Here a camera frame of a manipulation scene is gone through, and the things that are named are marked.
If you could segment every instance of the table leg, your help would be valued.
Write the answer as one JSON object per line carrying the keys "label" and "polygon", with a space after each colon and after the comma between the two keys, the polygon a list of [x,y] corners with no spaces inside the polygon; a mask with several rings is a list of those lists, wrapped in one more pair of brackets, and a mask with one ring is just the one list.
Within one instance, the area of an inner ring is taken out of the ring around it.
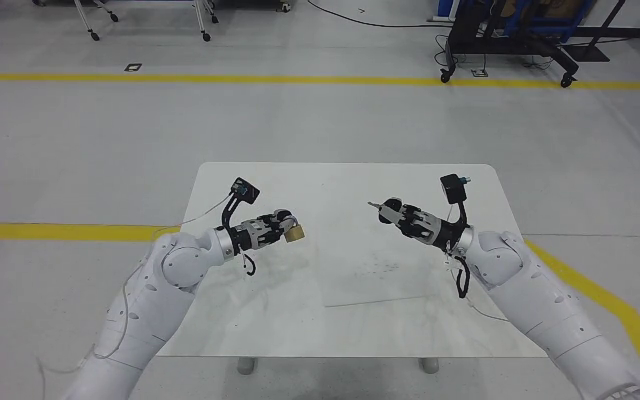
{"label": "table leg", "polygon": [[440,369],[437,358],[418,358],[418,364],[427,374],[435,374]]}
{"label": "table leg", "polygon": [[240,375],[251,375],[256,368],[257,358],[253,357],[238,357],[237,370]]}

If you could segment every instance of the black strap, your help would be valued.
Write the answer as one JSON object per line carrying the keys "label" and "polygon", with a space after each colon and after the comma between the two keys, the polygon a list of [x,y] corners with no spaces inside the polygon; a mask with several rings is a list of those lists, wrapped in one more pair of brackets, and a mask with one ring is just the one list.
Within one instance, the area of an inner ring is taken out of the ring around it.
{"label": "black strap", "polygon": [[253,274],[256,273],[256,263],[251,259],[251,257],[249,257],[248,255],[246,255],[244,253],[242,253],[242,258],[244,260],[244,267],[245,268],[247,268],[246,260],[249,260],[249,262],[251,263],[252,270],[251,271],[247,271],[247,275],[253,276]]}
{"label": "black strap", "polygon": [[456,260],[460,261],[462,267],[464,268],[465,280],[464,287],[460,286],[460,278],[462,277],[462,270],[458,270],[458,278],[456,279],[456,286],[458,289],[458,296],[461,299],[467,297],[467,292],[469,291],[469,278],[471,277],[471,271],[469,271],[469,266],[467,266],[467,262],[462,257],[454,257]]}

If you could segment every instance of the gray floor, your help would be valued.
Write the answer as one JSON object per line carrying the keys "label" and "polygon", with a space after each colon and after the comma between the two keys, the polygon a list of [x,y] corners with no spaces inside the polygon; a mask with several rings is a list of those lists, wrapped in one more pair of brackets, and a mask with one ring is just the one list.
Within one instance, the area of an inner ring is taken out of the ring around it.
{"label": "gray floor", "polygon": [[[432,14],[415,0],[321,4],[381,23]],[[0,72],[120,73],[142,62],[141,73],[437,77],[433,36],[446,33],[364,27],[298,1],[289,14],[221,10],[206,44],[187,3],[110,5],[118,24],[87,9],[102,37],[94,43],[73,7],[5,0]],[[603,49],[613,62],[586,65],[579,79],[638,79],[637,43]],[[468,61],[461,78],[482,57]],[[495,79],[561,76],[521,63],[489,57],[487,67]],[[205,161],[487,163],[528,238],[640,308],[636,91],[0,82],[0,105],[3,222],[175,223]],[[144,251],[0,242],[2,398],[40,396],[36,355],[60,367],[82,357]],[[617,319],[586,307],[634,359]],[[261,360],[250,377],[233,367],[155,359],[133,398],[577,399],[548,360],[444,360],[435,376],[415,360]],[[48,398],[67,382],[50,376]]]}

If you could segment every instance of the robotic hand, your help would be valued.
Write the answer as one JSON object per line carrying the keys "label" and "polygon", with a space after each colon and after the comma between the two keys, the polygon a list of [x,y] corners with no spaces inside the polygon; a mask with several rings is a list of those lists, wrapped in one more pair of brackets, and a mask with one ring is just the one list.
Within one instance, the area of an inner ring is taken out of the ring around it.
{"label": "robotic hand", "polygon": [[472,274],[505,317],[540,346],[583,399],[640,399],[640,371],[604,338],[579,298],[515,234],[477,232],[467,224],[464,184],[457,175],[441,179],[460,218],[451,223],[391,198],[378,209],[381,222],[458,260],[457,289],[464,298]]}
{"label": "robotic hand", "polygon": [[[304,237],[287,210],[229,226],[238,204],[253,204],[259,193],[238,178],[222,212],[222,226],[198,238],[184,232],[163,235],[153,244],[107,310],[100,340],[63,399],[128,399],[144,368],[182,323],[210,267],[283,235],[287,242]],[[255,263],[243,257],[253,265],[247,272],[251,276]]]}

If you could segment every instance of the white cable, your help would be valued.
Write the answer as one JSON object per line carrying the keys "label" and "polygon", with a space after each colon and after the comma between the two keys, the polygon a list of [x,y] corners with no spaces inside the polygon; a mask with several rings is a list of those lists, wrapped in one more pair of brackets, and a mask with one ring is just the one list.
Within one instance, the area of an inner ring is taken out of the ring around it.
{"label": "white cable", "polygon": [[[453,281],[455,282],[455,281],[456,281],[456,279],[455,279],[455,277],[453,276],[453,271],[452,271],[451,269],[449,269],[449,272],[451,273],[451,279],[453,279]],[[498,321],[509,322],[509,320],[508,320],[508,319],[501,318],[501,317],[496,317],[495,315],[489,315],[489,314],[487,314],[487,313],[484,313],[484,312],[482,312],[482,311],[478,310],[478,308],[477,308],[477,307],[476,307],[476,306],[471,302],[471,300],[469,299],[469,296],[465,297],[465,299],[467,300],[467,304],[469,305],[469,307],[471,307],[471,308],[473,308],[474,310],[476,310],[476,312],[477,312],[478,314],[483,315],[483,316],[485,316],[485,317],[487,317],[487,318],[491,318],[491,319],[498,320]]]}
{"label": "white cable", "polygon": [[122,342],[124,341],[125,336],[127,335],[127,328],[129,327],[129,301],[127,300],[127,283],[129,283],[129,280],[131,279],[131,277],[140,270],[140,268],[142,268],[142,266],[144,265],[144,263],[147,261],[147,259],[149,258],[149,256],[151,255],[151,252],[153,251],[153,244],[154,244],[154,240],[156,239],[156,234],[158,232],[162,232],[163,230],[167,230],[170,228],[176,228],[178,226],[182,226],[184,224],[187,224],[189,222],[193,222],[197,219],[200,219],[202,217],[204,217],[205,215],[209,214],[211,211],[213,211],[216,207],[220,206],[220,204],[224,203],[229,197],[231,196],[231,193],[229,193],[224,199],[222,199],[221,201],[219,201],[218,203],[216,203],[216,205],[214,205],[213,207],[211,207],[210,209],[208,209],[207,211],[205,211],[203,214],[195,217],[195,218],[191,218],[189,220],[186,221],[182,221],[179,224],[176,225],[171,225],[171,226],[165,226],[164,228],[160,228],[157,229],[156,231],[154,231],[151,234],[151,244],[149,245],[149,248],[147,249],[147,254],[145,255],[145,257],[140,260],[140,263],[138,264],[138,267],[131,273],[131,275],[129,275],[129,277],[127,278],[126,281],[124,281],[124,284],[122,285],[122,298],[124,300],[124,316],[125,316],[125,320],[124,320],[124,329],[122,330],[122,335],[120,336],[120,340],[118,341],[118,344],[116,345],[116,347],[106,356],[97,354],[95,351],[93,352],[93,355],[100,360],[103,360],[105,358],[109,358],[113,355],[113,353],[115,353],[116,351],[118,351],[118,349],[120,349],[120,345],[122,344]]}
{"label": "white cable", "polygon": [[47,391],[46,391],[47,379],[45,377],[44,371],[50,371],[50,372],[53,372],[55,374],[72,374],[74,372],[77,372],[78,370],[80,370],[84,366],[85,362],[87,361],[87,359],[89,358],[90,355],[93,354],[93,356],[95,358],[103,360],[105,358],[111,357],[116,351],[118,351],[120,349],[120,345],[124,341],[124,338],[127,335],[127,328],[129,327],[129,301],[127,300],[127,292],[126,292],[127,283],[129,283],[129,280],[133,277],[133,275],[135,275],[136,272],[140,271],[140,269],[142,268],[144,263],[147,261],[149,256],[151,256],[151,253],[153,251],[153,244],[155,242],[155,239],[157,237],[156,235],[158,234],[158,232],[162,232],[164,230],[171,229],[171,228],[176,228],[176,227],[182,226],[184,224],[188,224],[189,222],[193,222],[195,220],[198,220],[198,219],[204,217],[205,215],[209,214],[211,211],[215,210],[222,203],[224,203],[229,197],[231,197],[231,193],[229,193],[224,199],[222,199],[220,202],[216,203],[213,207],[211,207],[210,209],[208,209],[207,211],[205,211],[201,215],[199,215],[199,216],[197,216],[195,218],[191,218],[191,219],[186,220],[186,221],[182,221],[182,222],[180,222],[179,224],[176,224],[176,225],[162,227],[160,229],[155,230],[151,234],[151,239],[150,239],[151,243],[149,244],[149,247],[147,249],[147,253],[142,258],[142,260],[140,260],[140,263],[138,263],[136,269],[129,275],[129,277],[125,280],[124,284],[122,285],[122,298],[124,299],[124,308],[125,308],[124,329],[122,330],[122,335],[120,336],[120,340],[118,341],[118,344],[116,345],[116,347],[111,352],[109,352],[109,354],[107,354],[107,355],[97,354],[94,351],[95,350],[95,343],[94,343],[91,346],[91,348],[89,349],[89,351],[87,351],[85,356],[82,358],[82,360],[80,360],[78,365],[76,367],[72,368],[72,369],[69,369],[69,370],[51,368],[48,365],[46,365],[45,363],[43,363],[42,360],[40,360],[40,358],[36,357],[36,362],[38,363],[38,372],[40,373],[40,376],[42,378],[42,400],[45,400],[46,396],[47,396]]}

